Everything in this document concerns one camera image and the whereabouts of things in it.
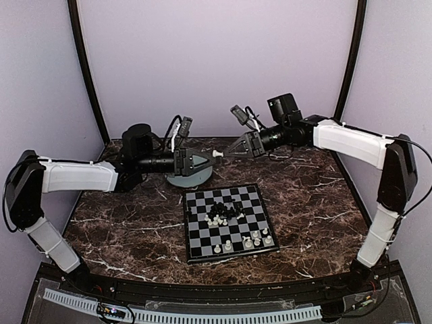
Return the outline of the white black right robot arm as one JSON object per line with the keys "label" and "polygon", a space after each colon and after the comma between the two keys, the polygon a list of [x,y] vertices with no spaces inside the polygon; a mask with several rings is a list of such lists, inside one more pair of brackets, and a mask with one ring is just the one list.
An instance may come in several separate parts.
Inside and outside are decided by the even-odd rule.
{"label": "white black right robot arm", "polygon": [[396,238],[406,217],[406,206],[418,182],[416,161],[410,138],[390,136],[348,126],[332,117],[305,117],[293,94],[283,94],[267,101],[274,126],[266,127],[250,107],[233,106],[230,111],[249,131],[224,151],[226,157],[257,158],[281,146],[314,147],[337,153],[362,163],[376,181],[377,205],[367,236],[344,279],[345,288],[360,292],[371,280],[372,269]]}

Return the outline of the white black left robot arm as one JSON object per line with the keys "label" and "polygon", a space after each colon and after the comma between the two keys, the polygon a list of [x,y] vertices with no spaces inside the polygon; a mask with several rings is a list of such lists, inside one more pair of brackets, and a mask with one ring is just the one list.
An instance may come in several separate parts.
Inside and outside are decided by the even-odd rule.
{"label": "white black left robot arm", "polygon": [[41,196],[57,191],[129,192],[150,173],[179,179],[180,186],[205,182],[215,163],[212,156],[176,146],[165,148],[148,124],[135,124],[121,136],[122,146],[114,160],[74,161],[50,159],[34,150],[22,153],[6,177],[2,213],[7,229],[24,232],[81,294],[95,289],[95,279],[78,253],[45,217]]}

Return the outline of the black grey chessboard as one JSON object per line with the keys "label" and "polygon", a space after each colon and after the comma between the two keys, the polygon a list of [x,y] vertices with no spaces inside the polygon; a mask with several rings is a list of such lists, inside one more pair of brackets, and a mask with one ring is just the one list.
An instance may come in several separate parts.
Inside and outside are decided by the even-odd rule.
{"label": "black grey chessboard", "polygon": [[[199,216],[204,216],[203,213],[188,214],[188,207],[210,205],[213,202],[227,202],[228,198],[240,201],[245,208],[246,220],[239,221],[238,225],[209,228],[204,221],[198,220]],[[189,264],[221,261],[230,257],[244,257],[279,250],[277,236],[257,184],[187,191],[183,194],[182,202],[186,258]],[[269,231],[267,235],[263,234],[265,228]],[[259,246],[254,245],[253,231],[259,232],[258,238],[261,239]],[[270,246],[264,244],[264,239],[267,236],[271,236],[273,240]],[[252,248],[246,249],[244,247],[243,237],[251,238]],[[227,240],[232,242],[233,250],[230,252],[224,250]],[[214,253],[216,245],[220,245],[220,253]]]}

